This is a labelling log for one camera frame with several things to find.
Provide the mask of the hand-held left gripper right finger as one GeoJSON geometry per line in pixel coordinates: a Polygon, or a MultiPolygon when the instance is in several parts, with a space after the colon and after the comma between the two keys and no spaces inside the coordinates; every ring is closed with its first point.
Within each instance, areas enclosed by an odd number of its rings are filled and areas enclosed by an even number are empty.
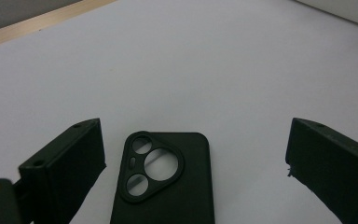
{"type": "Polygon", "coordinates": [[[342,224],[358,224],[358,142],[321,123],[292,120],[285,162],[342,224]]]}

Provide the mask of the wooden table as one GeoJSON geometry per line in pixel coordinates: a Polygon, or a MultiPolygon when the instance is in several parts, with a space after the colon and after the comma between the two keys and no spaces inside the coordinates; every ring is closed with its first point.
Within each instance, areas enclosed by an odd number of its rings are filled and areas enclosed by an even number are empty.
{"type": "Polygon", "coordinates": [[[69,6],[52,10],[25,21],[16,22],[4,28],[0,28],[0,44],[33,32],[38,32],[39,30],[69,20],[98,7],[106,6],[115,1],[116,0],[80,0],[69,6]]]}

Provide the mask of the white plastic bin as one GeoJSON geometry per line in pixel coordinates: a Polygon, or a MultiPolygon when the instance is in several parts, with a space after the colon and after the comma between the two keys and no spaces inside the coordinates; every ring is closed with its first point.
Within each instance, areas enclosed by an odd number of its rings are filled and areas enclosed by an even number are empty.
{"type": "Polygon", "coordinates": [[[358,0],[297,0],[297,2],[358,23],[358,0]]]}

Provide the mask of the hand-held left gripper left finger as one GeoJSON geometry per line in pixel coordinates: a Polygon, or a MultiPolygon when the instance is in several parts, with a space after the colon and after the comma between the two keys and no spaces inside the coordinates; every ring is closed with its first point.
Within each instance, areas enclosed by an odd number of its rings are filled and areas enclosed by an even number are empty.
{"type": "Polygon", "coordinates": [[[20,165],[15,188],[29,224],[69,224],[105,168],[101,122],[81,121],[20,165]]]}

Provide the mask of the black phone case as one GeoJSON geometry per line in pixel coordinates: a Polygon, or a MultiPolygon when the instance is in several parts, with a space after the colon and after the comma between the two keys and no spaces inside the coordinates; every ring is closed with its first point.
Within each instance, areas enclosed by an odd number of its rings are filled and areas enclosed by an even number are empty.
{"type": "Polygon", "coordinates": [[[131,134],[110,224],[214,224],[207,138],[201,133],[131,134]]]}

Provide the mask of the white table mat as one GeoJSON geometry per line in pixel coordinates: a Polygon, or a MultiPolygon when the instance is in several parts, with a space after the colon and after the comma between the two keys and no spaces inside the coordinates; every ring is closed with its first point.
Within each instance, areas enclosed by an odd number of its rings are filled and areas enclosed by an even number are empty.
{"type": "Polygon", "coordinates": [[[71,224],[107,224],[126,138],[198,132],[217,224],[340,224],[288,174],[295,118],[358,142],[358,24],[293,0],[118,0],[0,44],[0,178],[99,119],[106,166],[71,224]]]}

